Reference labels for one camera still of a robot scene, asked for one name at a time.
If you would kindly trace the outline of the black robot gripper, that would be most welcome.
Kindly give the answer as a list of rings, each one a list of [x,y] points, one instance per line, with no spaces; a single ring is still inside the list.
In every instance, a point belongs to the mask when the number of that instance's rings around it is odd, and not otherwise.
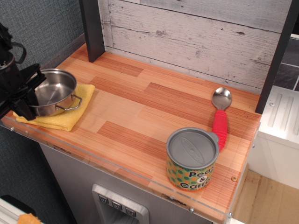
[[[40,68],[41,66],[36,63],[19,70],[13,56],[0,66],[1,112],[9,111],[11,108],[18,116],[26,120],[36,118],[35,106],[39,106],[39,103],[35,88],[46,79]],[[24,99],[18,99],[26,95],[28,104]]]

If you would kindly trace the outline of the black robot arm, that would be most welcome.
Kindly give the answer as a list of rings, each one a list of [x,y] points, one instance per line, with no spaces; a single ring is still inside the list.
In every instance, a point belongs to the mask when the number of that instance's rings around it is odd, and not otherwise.
[[[35,88],[46,77],[39,64],[19,70],[17,64],[23,63],[27,52],[22,44],[12,42],[8,28],[0,26],[0,117],[10,111],[26,120],[34,120],[36,113],[31,106],[38,105]]]

